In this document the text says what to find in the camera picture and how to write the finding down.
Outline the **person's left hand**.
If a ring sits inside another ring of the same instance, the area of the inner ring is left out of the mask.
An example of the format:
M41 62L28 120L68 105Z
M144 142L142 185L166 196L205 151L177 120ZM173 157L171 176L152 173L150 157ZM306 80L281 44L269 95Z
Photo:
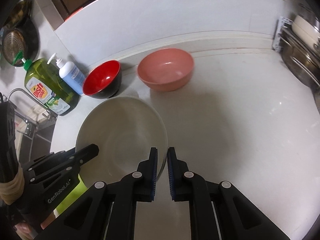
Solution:
M51 213L48 218L41 223L41 228L44 230L50 223L55 220L55 218L55 214ZM34 236L31 235L33 229L28 223L18 223L17 225L15 225L15 229L21 239L34 239Z

